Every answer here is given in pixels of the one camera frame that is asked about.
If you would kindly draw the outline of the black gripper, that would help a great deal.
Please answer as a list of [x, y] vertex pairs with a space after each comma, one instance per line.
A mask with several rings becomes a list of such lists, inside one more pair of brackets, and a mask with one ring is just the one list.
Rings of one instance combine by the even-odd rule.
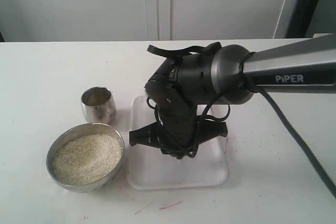
[[[154, 115], [156, 122], [129, 132], [129, 144], [160, 148], [162, 154], [171, 156], [195, 156], [198, 127], [195, 103], [181, 107], [170, 106], [167, 101], [155, 99]], [[216, 137], [228, 134], [225, 122], [204, 120], [197, 133], [197, 143], [203, 144]]]

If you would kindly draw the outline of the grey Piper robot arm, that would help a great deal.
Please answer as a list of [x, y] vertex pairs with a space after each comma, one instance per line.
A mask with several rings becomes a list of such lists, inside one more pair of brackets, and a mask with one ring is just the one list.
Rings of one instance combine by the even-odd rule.
[[158, 148], [178, 159], [227, 135], [225, 119], [208, 114], [214, 104], [246, 103], [268, 92], [334, 93], [335, 35], [252, 52], [240, 45], [165, 50], [148, 46], [164, 62], [145, 84], [155, 122], [129, 133], [131, 146]]

